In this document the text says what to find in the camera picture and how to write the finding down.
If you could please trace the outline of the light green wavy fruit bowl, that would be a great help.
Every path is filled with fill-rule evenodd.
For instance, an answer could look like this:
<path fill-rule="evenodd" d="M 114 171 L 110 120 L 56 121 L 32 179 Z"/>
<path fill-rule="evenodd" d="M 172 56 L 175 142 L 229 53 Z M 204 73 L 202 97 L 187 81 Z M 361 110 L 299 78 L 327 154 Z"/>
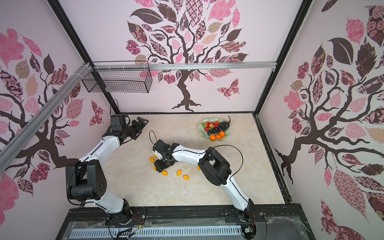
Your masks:
<path fill-rule="evenodd" d="M 228 117 L 227 120 L 207 118 L 199 124 L 198 130 L 202 138 L 214 142 L 223 141 L 225 137 L 228 137 L 231 134 L 230 127 L 231 117 Z"/>

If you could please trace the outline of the dark fake grape bunch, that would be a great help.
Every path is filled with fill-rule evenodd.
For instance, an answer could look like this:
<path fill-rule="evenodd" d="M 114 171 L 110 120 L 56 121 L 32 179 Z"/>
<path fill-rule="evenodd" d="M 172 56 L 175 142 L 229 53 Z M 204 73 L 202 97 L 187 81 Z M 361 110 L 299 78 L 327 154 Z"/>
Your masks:
<path fill-rule="evenodd" d="M 227 121 L 220 121 L 221 123 L 219 124 L 218 127 L 216 128 L 213 128 L 213 129 L 209 129 L 207 133 L 208 136 L 210 135 L 218 135 L 221 131 L 223 132 L 226 132 L 230 126 L 231 126 L 231 117 L 228 117 L 229 119 Z"/>

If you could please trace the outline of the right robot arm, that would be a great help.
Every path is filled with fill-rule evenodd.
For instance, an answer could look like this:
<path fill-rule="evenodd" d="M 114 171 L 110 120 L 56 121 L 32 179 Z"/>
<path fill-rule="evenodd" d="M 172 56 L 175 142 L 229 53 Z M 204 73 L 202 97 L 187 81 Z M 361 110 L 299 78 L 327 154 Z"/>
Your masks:
<path fill-rule="evenodd" d="M 239 219 L 248 221 L 254 217 L 256 209 L 253 201 L 245 195 L 236 183 L 230 163 L 216 148 L 195 150 L 176 143 L 168 145 L 159 140 L 153 146 L 153 153 L 158 157 L 154 162 L 157 172 L 163 172 L 176 162 L 196 165 L 211 184 L 222 187 L 226 191 L 234 208 L 239 211 Z"/>

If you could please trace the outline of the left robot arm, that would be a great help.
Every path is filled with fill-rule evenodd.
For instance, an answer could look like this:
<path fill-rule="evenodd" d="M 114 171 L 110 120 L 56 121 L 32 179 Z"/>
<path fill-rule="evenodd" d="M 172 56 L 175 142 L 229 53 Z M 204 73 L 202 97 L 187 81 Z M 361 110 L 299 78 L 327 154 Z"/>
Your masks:
<path fill-rule="evenodd" d="M 121 145 L 136 140 L 149 120 L 141 117 L 131 120 L 127 114 L 112 115 L 110 119 L 100 142 L 76 163 L 66 166 L 66 194 L 69 202 L 76 200 L 78 206 L 95 205 L 119 224 L 126 225 L 133 213 L 127 200 L 108 190 L 103 165 Z"/>

